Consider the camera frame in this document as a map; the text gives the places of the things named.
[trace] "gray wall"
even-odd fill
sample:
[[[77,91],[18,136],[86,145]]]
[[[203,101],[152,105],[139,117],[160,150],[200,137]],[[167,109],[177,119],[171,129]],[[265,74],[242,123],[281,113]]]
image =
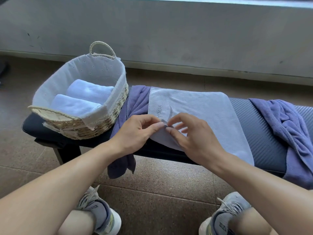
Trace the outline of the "gray wall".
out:
[[[0,50],[78,56],[95,40],[123,60],[313,76],[312,9],[161,0],[0,7]]]

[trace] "fingernail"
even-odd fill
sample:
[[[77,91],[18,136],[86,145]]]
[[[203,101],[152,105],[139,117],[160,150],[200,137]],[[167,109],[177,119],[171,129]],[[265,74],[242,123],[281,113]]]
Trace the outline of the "fingernail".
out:
[[[156,123],[156,126],[157,126],[158,128],[162,128],[164,125],[165,125],[165,124],[164,124],[163,122],[158,122],[158,123]]]

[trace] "black bench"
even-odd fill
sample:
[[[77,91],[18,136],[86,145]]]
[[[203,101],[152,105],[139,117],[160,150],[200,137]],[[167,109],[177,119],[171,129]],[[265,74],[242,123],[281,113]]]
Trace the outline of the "black bench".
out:
[[[287,144],[274,136],[267,122],[259,111],[247,99],[229,98],[239,118],[245,136],[252,151],[255,166],[279,177],[286,172]],[[304,118],[313,139],[313,107],[296,106],[297,111]],[[35,142],[52,147],[60,164],[78,157],[81,152],[79,146],[94,148],[109,140],[112,129],[90,139],[73,140],[42,125],[44,120],[36,114],[31,114],[23,123],[22,129],[35,137]],[[135,155],[195,164],[186,154],[149,139]]]

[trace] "sock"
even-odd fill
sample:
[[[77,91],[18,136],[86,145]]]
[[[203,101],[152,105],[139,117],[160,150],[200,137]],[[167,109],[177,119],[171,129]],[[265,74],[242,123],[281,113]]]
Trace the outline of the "sock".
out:
[[[107,212],[104,205],[98,201],[94,201],[90,205],[88,205],[84,210],[88,210],[94,214],[96,217],[96,227],[95,229],[100,228],[104,221],[107,218]]]
[[[214,222],[214,230],[218,235],[226,235],[228,233],[228,222],[234,216],[230,213],[221,213],[217,215]]]

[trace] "basket handle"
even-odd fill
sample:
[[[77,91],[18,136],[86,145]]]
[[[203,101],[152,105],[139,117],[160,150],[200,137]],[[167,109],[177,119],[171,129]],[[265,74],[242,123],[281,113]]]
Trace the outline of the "basket handle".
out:
[[[103,55],[103,54],[92,53],[92,48],[93,48],[96,44],[102,44],[102,45],[108,47],[108,49],[112,52],[113,56],[111,56],[111,55]],[[113,51],[113,49],[112,49],[107,43],[104,43],[104,42],[102,42],[102,41],[95,41],[95,42],[93,42],[93,43],[90,45],[89,54],[90,54],[91,56],[94,56],[94,57],[102,56],[102,57],[107,57],[107,58],[110,58],[110,59],[115,59],[115,58],[116,58],[116,54],[115,54],[115,52]]]

